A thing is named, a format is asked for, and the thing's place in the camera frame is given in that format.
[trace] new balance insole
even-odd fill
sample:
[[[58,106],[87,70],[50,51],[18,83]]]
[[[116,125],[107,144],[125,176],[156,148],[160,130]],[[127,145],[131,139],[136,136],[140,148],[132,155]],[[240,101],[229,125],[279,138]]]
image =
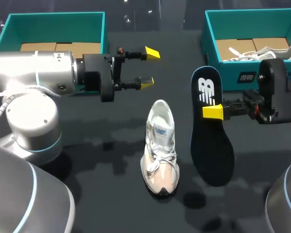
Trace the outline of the new balance insole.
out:
[[[213,67],[197,69],[191,80],[194,123],[191,156],[202,179],[211,186],[226,185],[234,171],[234,150],[222,120],[203,118],[203,107],[222,104],[222,84]]]

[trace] white robotic arm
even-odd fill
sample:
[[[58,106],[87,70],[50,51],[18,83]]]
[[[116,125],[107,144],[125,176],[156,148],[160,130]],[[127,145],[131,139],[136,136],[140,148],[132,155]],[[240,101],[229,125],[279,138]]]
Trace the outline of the white robotic arm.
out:
[[[153,78],[120,79],[125,59],[160,58],[143,47],[137,52],[118,49],[117,55],[85,54],[74,59],[69,51],[0,52],[0,117],[6,111],[12,133],[0,138],[0,146],[40,166],[62,151],[58,110],[51,97],[77,93],[100,94],[102,102],[114,101],[114,92],[143,89]]]

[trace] teal box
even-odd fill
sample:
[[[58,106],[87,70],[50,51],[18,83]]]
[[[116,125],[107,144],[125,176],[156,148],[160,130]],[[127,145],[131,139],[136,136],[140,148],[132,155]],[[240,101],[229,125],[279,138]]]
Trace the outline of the teal box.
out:
[[[291,45],[291,8],[255,10],[209,10],[205,13],[201,48],[207,65],[221,75],[224,91],[258,89],[256,78],[252,83],[237,83],[241,73],[259,71],[260,61],[222,62],[216,40],[285,37]],[[291,60],[285,60],[291,79]]]
[[[104,12],[10,14],[0,35],[1,51],[20,51],[22,43],[100,43],[108,53]]]

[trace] shoe sole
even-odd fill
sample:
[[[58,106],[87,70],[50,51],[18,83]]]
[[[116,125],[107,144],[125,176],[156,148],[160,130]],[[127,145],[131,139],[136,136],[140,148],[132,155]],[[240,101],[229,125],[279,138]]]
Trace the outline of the shoe sole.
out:
[[[201,178],[211,186],[224,186],[234,171],[234,150],[226,135],[222,120],[203,118],[203,107],[210,106],[199,100],[199,78],[211,79],[215,104],[222,104],[222,83],[219,72],[213,67],[197,69],[191,80],[194,123],[191,136],[191,156]]]
[[[150,192],[150,194],[153,195],[153,196],[156,196],[156,197],[169,197],[169,196],[174,195],[176,193],[176,190],[177,190],[177,187],[178,187],[180,175],[178,176],[177,183],[176,183],[176,187],[175,187],[175,189],[171,193],[169,193],[165,188],[162,188],[159,193],[156,193],[156,192],[154,192],[151,189],[151,187],[146,182],[146,176],[145,176],[145,173],[144,173],[144,160],[145,160],[144,159],[144,156],[142,156],[142,158],[140,160],[140,168],[141,168],[141,173],[142,173],[142,177],[144,179],[146,188],[148,189],[148,191]],[[178,166],[178,164],[176,164],[176,168],[177,168],[177,174],[180,174],[179,173],[179,166]]]

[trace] cardboard box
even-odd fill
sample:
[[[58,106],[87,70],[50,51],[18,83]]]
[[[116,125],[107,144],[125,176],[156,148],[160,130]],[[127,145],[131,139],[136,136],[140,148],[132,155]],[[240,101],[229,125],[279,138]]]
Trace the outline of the cardboard box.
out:
[[[20,51],[71,51],[74,58],[100,53],[100,43],[24,43]]]
[[[108,53],[104,12],[10,14],[0,35],[0,51]]]
[[[229,52],[229,47],[243,53],[260,50],[265,46],[287,49],[289,45],[291,45],[291,8],[205,12],[201,48],[206,64],[220,72],[224,91],[258,88],[256,77],[260,61],[222,62],[237,57]],[[291,60],[285,60],[285,66],[291,79]],[[241,80],[240,77],[245,74],[249,77],[253,75],[255,78]]]
[[[100,53],[100,43],[57,44],[55,51],[71,51],[74,58],[82,58],[83,54]]]
[[[253,43],[253,40],[237,40],[237,39],[216,40],[216,43],[222,61],[236,57],[236,55],[229,50],[230,47],[239,53],[257,51]]]
[[[56,43],[24,43],[20,51],[55,51]]]
[[[282,38],[255,38],[252,39],[257,51],[268,46],[272,49],[283,50],[288,49],[289,44],[285,37]]]

